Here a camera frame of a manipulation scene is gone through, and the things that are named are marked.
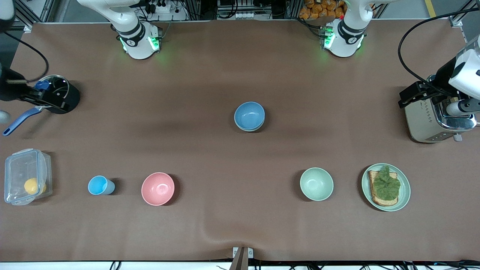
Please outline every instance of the bread slice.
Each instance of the bread slice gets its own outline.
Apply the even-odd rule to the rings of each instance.
[[[368,178],[370,179],[370,192],[372,193],[372,200],[374,203],[380,205],[380,206],[393,206],[398,202],[398,196],[391,201],[385,201],[377,197],[377,194],[375,190],[373,189],[373,182],[375,181],[375,178],[377,177],[378,172],[377,171],[368,171]],[[390,177],[396,179],[396,172],[390,172]]]

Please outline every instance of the green plate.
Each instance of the green plate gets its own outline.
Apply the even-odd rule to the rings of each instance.
[[[400,181],[400,190],[398,191],[398,202],[392,206],[380,206],[374,203],[372,200],[372,193],[370,192],[370,180],[368,178],[368,171],[380,171],[385,167],[385,165],[390,168],[390,172],[396,172],[397,179]],[[386,163],[377,163],[368,167],[368,169],[363,173],[363,176],[361,178],[361,188],[367,200],[373,206],[383,211],[388,211],[388,212],[398,211],[403,207],[405,207],[405,205],[407,205],[408,203],[408,200],[410,200],[410,183],[408,183],[407,177],[403,174],[403,172],[400,169]]]

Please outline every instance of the yellow ball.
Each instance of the yellow ball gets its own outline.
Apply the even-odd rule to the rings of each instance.
[[[30,195],[37,193],[38,183],[36,182],[36,178],[35,177],[30,178],[27,181],[25,181],[24,189]],[[40,194],[44,193],[46,189],[47,189],[47,185],[43,185],[42,192],[40,192]]]

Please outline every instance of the blue handle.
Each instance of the blue handle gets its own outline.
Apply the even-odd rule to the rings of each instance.
[[[37,107],[34,107],[34,108],[31,108],[29,109],[28,111],[22,113],[17,119],[15,119],[15,121],[13,121],[13,123],[11,123],[7,129],[5,129],[3,131],[3,135],[4,136],[8,136],[10,134],[12,134],[12,132],[17,129],[17,127],[23,123],[25,120],[27,120],[28,117],[32,116],[32,115],[36,115],[36,114],[39,114],[42,112],[42,109],[41,108],[37,108]]]

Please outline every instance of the light green bowl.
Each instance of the light green bowl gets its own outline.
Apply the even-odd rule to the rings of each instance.
[[[332,176],[320,168],[310,168],[300,177],[302,192],[313,201],[323,201],[333,192]]]
[[[370,192],[370,179],[368,178],[368,171],[380,171],[385,167],[388,166],[390,172],[396,172],[396,177],[400,181],[400,190],[398,191],[398,202],[392,206],[381,206],[373,202],[372,200],[372,193]],[[398,211],[407,205],[408,201],[410,200],[410,183],[408,182],[407,177],[403,174],[403,172],[390,164],[386,163],[377,163],[370,167],[363,173],[361,178],[361,188],[363,190],[363,194],[367,198],[367,200],[375,207],[380,210],[393,212]]]

